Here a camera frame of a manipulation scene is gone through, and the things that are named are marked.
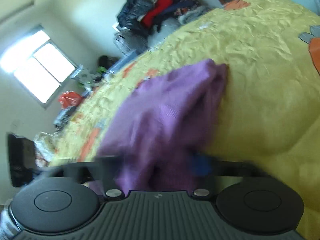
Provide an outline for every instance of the black circular disc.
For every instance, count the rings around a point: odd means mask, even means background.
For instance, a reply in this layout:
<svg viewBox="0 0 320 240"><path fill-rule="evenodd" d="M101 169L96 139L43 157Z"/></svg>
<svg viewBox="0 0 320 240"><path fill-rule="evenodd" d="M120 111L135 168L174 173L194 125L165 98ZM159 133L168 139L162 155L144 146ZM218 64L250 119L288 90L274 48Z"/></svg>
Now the black circular disc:
<svg viewBox="0 0 320 240"><path fill-rule="evenodd" d="M218 195L216 206L228 223L258 235L295 229L304 210L298 193L273 178L250 178L231 185Z"/></svg>
<svg viewBox="0 0 320 240"><path fill-rule="evenodd" d="M11 202L19 227L41 233L61 233L90 220L99 208L98 196L70 178L35 180Z"/></svg>

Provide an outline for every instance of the window pane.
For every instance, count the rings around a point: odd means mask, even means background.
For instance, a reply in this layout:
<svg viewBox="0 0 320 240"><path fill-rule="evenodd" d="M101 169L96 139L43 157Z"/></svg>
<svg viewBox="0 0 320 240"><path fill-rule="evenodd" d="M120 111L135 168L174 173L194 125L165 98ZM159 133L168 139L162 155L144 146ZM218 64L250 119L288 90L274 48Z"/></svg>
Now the window pane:
<svg viewBox="0 0 320 240"><path fill-rule="evenodd" d="M43 31L39 31L32 36L11 46L0 60L0 66L11 73L23 65L31 54L50 38Z"/></svg>
<svg viewBox="0 0 320 240"><path fill-rule="evenodd" d="M34 57L59 82L63 82L75 70L75 67L50 43L39 49Z"/></svg>
<svg viewBox="0 0 320 240"><path fill-rule="evenodd" d="M50 96L60 86L34 58L14 72L15 77L30 90L42 103L48 101Z"/></svg>

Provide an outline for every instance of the bed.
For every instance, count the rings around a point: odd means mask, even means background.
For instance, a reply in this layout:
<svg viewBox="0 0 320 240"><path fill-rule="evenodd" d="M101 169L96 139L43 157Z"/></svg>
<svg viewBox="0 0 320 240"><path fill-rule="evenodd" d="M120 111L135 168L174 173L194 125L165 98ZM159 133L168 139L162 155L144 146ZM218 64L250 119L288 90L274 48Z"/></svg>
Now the bed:
<svg viewBox="0 0 320 240"><path fill-rule="evenodd" d="M242 0L214 9L140 55L86 99L57 144L52 165L91 161L124 99L146 76L206 58L229 66L215 134L205 152L248 160L296 190L298 232L320 238L320 77L299 39L320 17L290 0Z"/></svg>

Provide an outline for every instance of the window frame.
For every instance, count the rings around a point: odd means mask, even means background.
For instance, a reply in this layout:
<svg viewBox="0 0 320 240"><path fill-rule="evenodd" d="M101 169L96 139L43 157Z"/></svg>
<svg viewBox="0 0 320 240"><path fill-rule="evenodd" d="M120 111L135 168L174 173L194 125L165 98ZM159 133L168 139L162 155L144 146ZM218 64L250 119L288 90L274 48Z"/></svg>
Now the window frame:
<svg viewBox="0 0 320 240"><path fill-rule="evenodd" d="M19 39L17 39L13 44L11 44L11 46L13 46L14 44L16 44L17 42L19 42L21 39L28 37L28 36L32 36L34 34L36 34L39 31L43 31L45 32L44 28L42 26L39 26L37 28L32 29L31 31L29 31L27 34L21 36ZM61 53L61 55L63 55L63 57L65 57L65 59L67 59L73 66L74 66L74 70L70 73L70 75L68 75L65 80L63 82L59 82L35 57L34 54L40 50L42 47L44 47L46 44L51 44L52 46L54 46L58 52ZM61 92L61 90L63 89L63 87L65 87L65 85L68 83L70 76L78 69L78 66L53 42L53 40L51 39L51 37L49 36L49 40L47 40L44 44L42 44L40 47L38 47L36 50L34 50L31 54L31 56L29 58L34 58L59 84L60 86L53 92L53 94L49 97L49 99L43 103L41 102L18 78L15 77L14 72L11 72L10 74L13 76L13 78L21 85L21 87L27 91L27 93L29 93L31 95L32 98L34 98L39 105L41 105L44 109L47 109L50 104L52 103L52 101L57 98L57 95Z"/></svg>

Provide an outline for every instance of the dark jacket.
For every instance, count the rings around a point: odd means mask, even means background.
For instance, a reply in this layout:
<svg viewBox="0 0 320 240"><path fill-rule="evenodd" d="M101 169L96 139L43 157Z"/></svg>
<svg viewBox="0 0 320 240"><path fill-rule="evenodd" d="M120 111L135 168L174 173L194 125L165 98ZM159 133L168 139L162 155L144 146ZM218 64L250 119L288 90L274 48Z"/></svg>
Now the dark jacket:
<svg viewBox="0 0 320 240"><path fill-rule="evenodd" d="M150 0L127 0L117 17L120 27L127 27L132 31L148 36L148 30L137 21L137 18L146 14L153 8L153 5Z"/></svg>

